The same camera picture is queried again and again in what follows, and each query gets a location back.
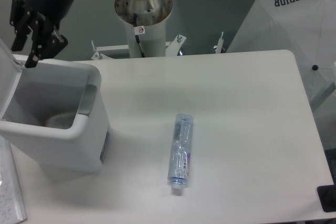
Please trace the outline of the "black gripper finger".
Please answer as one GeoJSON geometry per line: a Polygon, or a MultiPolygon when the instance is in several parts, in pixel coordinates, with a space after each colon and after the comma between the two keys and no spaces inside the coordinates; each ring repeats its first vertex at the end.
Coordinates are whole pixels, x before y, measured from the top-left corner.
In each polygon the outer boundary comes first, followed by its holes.
{"type": "Polygon", "coordinates": [[[29,27],[31,19],[32,10],[26,8],[26,1],[12,0],[9,23],[14,27],[15,39],[11,46],[11,51],[22,51],[31,32],[29,27]]]}
{"type": "Polygon", "coordinates": [[[59,32],[59,24],[37,14],[29,23],[32,30],[32,48],[25,63],[26,68],[34,68],[44,59],[52,59],[67,45],[67,38],[59,32]]]}

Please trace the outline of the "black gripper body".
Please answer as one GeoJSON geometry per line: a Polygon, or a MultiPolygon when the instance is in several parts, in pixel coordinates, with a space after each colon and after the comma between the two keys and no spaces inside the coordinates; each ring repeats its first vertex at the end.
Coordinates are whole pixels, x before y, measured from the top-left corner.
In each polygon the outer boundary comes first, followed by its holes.
{"type": "Polygon", "coordinates": [[[61,20],[68,14],[74,0],[25,0],[25,12],[31,16],[40,15],[51,23],[52,27],[60,28],[61,20]]]}

